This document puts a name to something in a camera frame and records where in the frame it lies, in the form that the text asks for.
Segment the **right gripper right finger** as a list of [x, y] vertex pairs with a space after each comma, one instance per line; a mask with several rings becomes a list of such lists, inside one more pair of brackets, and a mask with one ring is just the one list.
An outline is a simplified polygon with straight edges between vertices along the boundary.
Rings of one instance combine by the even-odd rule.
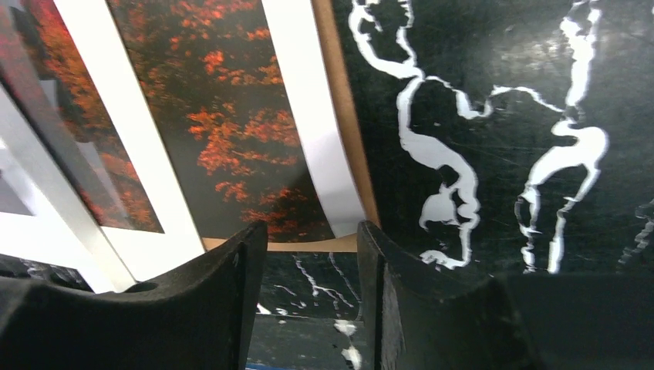
[[357, 230], [374, 369], [651, 369], [643, 274], [436, 271], [375, 224]]

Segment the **white picture frame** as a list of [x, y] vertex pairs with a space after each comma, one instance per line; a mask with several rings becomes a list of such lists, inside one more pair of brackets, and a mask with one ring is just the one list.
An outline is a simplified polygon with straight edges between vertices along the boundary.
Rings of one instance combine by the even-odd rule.
[[79, 272], [96, 293], [135, 279], [5, 89], [1, 91], [1, 252]]

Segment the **autumn forest photo print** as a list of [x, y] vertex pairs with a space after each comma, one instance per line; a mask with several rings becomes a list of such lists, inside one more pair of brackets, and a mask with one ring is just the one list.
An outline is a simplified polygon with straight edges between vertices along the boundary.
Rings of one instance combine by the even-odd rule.
[[349, 236], [310, 1], [3, 1], [1, 81], [116, 237]]

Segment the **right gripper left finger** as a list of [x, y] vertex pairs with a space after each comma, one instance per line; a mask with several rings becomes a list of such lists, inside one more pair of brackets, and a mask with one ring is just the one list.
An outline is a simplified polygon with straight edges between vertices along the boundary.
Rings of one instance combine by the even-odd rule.
[[3, 369], [243, 369], [268, 244], [262, 221], [123, 293], [1, 280]]

